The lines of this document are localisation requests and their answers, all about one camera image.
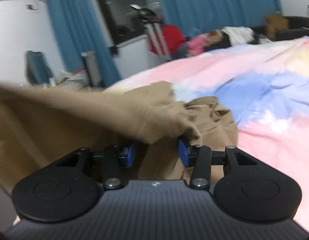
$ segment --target bed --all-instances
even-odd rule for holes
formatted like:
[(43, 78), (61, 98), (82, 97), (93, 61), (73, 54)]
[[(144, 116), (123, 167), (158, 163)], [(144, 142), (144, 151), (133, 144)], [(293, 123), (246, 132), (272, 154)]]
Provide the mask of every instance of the bed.
[(232, 110), (238, 147), (295, 179), (295, 221), (309, 231), (309, 37), (240, 45), (165, 63), (117, 84), (173, 83), (175, 99), (216, 96)]

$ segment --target teal curtain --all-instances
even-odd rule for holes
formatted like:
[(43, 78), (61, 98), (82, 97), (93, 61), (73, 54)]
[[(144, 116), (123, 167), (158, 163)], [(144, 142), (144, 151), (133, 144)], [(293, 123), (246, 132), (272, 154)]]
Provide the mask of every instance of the teal curtain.
[(52, 26), (68, 71), (83, 67), (81, 53), (94, 51), (106, 86), (120, 80), (104, 41), (91, 0), (46, 0)]
[(281, 11), (280, 0), (161, 0), (165, 22), (184, 35), (225, 26), (264, 25), (264, 15)]

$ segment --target window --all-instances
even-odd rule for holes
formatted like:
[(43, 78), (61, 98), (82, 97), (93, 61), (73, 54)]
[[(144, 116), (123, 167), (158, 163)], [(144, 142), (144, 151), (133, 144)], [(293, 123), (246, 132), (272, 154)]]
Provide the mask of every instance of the window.
[(137, 12), (130, 4), (147, 7), (159, 13), (159, 0), (98, 0), (115, 45), (144, 34)]

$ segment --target silver screw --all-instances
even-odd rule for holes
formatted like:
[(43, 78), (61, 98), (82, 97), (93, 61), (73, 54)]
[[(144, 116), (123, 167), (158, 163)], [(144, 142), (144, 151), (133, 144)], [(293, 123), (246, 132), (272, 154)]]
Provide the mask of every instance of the silver screw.
[(116, 187), (116, 186), (119, 186), (121, 184), (121, 180), (117, 179), (117, 178), (110, 178), (110, 179), (107, 179), (105, 181), (105, 184), (108, 187)]
[(196, 187), (204, 187), (208, 185), (208, 181), (204, 178), (196, 178), (192, 181), (192, 184)]

